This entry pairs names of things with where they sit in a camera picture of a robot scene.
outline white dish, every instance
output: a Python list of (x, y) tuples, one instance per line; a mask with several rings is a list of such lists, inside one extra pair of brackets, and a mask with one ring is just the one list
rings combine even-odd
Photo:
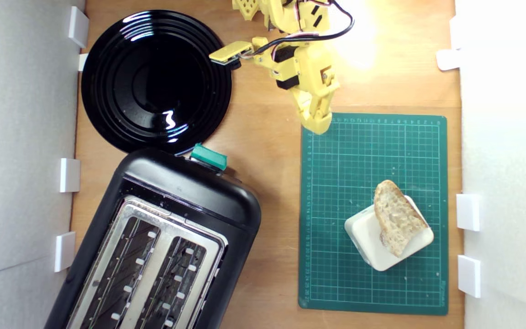
[[(409, 197), (405, 196), (411, 203), (413, 208), (417, 210), (421, 218), (423, 215), (417, 209), (415, 202)], [(361, 253), (363, 260), (371, 265), (377, 271), (386, 271), (393, 265), (401, 262), (405, 258), (415, 254), (422, 248), (426, 247), (434, 241), (434, 231), (429, 227), (419, 232), (405, 247), (400, 258), (391, 254), (380, 241), (380, 225), (374, 214), (374, 205), (369, 206), (365, 210), (350, 217), (344, 223), (344, 229), (352, 242)]]

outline black plate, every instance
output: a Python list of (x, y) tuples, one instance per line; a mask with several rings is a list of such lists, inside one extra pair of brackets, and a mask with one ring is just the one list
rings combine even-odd
[(209, 27), (173, 11), (139, 12), (109, 27), (82, 71), (82, 101), (113, 146), (182, 154), (225, 116), (230, 70), (208, 55), (223, 45)]

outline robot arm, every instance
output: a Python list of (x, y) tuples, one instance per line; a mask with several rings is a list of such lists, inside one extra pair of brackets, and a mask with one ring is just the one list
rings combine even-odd
[[(319, 31), (329, 27), (327, 6), (331, 4), (346, 13), (351, 24), (336, 35), (319, 36)], [(271, 43), (264, 37), (255, 37), (251, 43), (231, 43), (210, 54), (211, 61), (235, 65), (242, 58), (265, 67), (279, 88), (291, 92), (301, 124), (314, 133), (325, 133), (332, 120), (330, 102), (340, 84), (332, 69), (330, 52), (321, 41), (348, 32), (354, 23), (352, 16), (334, 0), (233, 0), (233, 7), (238, 7), (247, 20), (254, 11), (261, 10), (266, 27), (291, 34)]]

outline bread crust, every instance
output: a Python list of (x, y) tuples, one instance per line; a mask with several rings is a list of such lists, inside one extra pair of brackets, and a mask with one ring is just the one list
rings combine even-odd
[(374, 214), (381, 228), (380, 241), (399, 258), (409, 241), (429, 227), (390, 180), (382, 181), (374, 190)]

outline black toaster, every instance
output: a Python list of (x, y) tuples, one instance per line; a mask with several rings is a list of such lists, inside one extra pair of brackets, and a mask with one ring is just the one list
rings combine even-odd
[(255, 196), (203, 156), (129, 154), (45, 328), (219, 327), (260, 220)]

